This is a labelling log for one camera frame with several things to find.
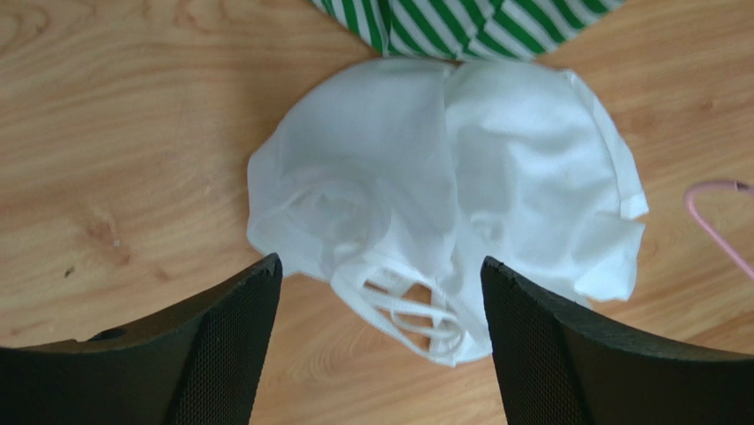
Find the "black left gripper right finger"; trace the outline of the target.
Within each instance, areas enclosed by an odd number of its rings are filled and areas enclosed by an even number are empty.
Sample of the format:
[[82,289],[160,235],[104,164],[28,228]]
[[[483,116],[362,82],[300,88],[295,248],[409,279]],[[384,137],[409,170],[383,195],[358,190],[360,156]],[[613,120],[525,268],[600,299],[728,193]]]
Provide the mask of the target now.
[[486,258],[481,287],[510,424],[750,424],[753,358],[632,328]]

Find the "white tank top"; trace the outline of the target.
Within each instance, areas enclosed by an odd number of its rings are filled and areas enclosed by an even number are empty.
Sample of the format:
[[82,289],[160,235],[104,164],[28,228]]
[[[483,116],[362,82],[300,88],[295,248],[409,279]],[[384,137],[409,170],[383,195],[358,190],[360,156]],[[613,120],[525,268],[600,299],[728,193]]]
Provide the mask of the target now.
[[247,174],[250,244],[437,364],[492,351],[486,257],[580,305],[635,287],[646,197],[569,70],[364,62],[303,97]]

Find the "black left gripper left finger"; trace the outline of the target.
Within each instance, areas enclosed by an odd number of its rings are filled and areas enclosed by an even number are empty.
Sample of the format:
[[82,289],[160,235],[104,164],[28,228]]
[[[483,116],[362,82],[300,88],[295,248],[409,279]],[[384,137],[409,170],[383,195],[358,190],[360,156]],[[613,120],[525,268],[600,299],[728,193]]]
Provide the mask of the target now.
[[217,286],[89,340],[3,348],[2,423],[248,423],[282,270],[271,254]]

